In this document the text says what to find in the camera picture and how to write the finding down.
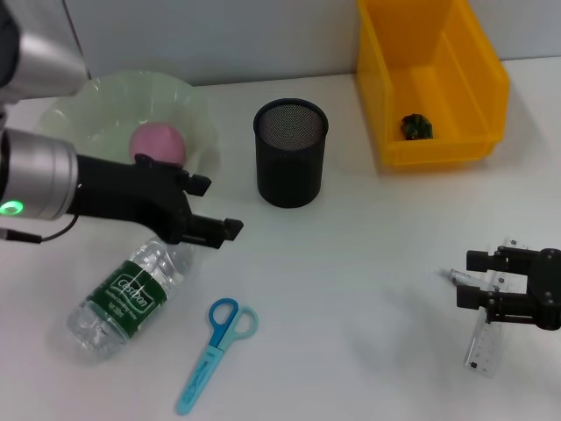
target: white table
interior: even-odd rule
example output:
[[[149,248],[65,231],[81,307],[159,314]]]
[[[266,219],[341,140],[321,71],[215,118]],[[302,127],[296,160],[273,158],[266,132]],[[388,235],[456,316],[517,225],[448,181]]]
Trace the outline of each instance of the white table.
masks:
[[[94,367],[68,356],[64,320],[148,230],[81,218],[56,245],[0,245],[0,418],[178,419],[208,308],[232,296],[259,313],[259,330],[226,354],[191,420],[558,419],[561,333],[513,326],[494,379],[472,373],[462,364],[477,312],[456,308],[435,275],[506,234],[561,247],[561,59],[505,66],[504,142],[440,174],[376,172],[350,75],[204,88],[226,160],[200,205],[244,230],[134,344]],[[320,196],[282,210],[256,190],[252,120],[291,96],[323,108],[330,134]],[[49,104],[20,104],[11,125],[33,126]],[[1,222],[48,233],[68,219]]]

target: green led light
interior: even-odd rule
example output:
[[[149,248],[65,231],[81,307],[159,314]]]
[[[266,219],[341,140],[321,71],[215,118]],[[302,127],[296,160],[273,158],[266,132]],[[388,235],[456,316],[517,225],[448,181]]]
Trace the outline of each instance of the green led light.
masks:
[[[24,210],[24,204],[17,200],[10,200],[0,206],[0,215],[5,217],[13,217]]]

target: ruler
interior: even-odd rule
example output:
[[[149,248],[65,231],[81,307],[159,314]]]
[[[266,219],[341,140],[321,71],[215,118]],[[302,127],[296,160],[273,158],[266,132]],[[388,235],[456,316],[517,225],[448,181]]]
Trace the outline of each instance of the ruler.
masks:
[[[528,247],[520,244],[517,239],[505,239],[502,245],[528,250]],[[491,271],[487,273],[487,278],[487,290],[489,291],[526,291],[527,281],[525,276]],[[508,323],[488,323],[486,321],[486,310],[479,308],[477,323],[465,357],[465,366],[485,377],[493,377],[502,356],[507,328]]]

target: yellow plastic bin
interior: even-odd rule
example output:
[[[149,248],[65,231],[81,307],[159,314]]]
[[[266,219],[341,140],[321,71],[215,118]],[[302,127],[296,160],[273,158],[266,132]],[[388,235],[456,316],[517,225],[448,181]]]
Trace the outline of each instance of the yellow plastic bin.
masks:
[[[508,76],[467,0],[359,0],[359,90],[382,163],[475,161],[501,141]],[[423,114],[434,139],[405,140]]]

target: green label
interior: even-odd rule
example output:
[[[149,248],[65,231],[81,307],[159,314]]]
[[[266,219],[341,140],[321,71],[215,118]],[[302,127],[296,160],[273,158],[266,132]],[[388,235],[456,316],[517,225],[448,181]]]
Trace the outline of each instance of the green label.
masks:
[[[114,318],[132,338],[167,296],[148,272],[127,260],[91,293],[89,300]]]

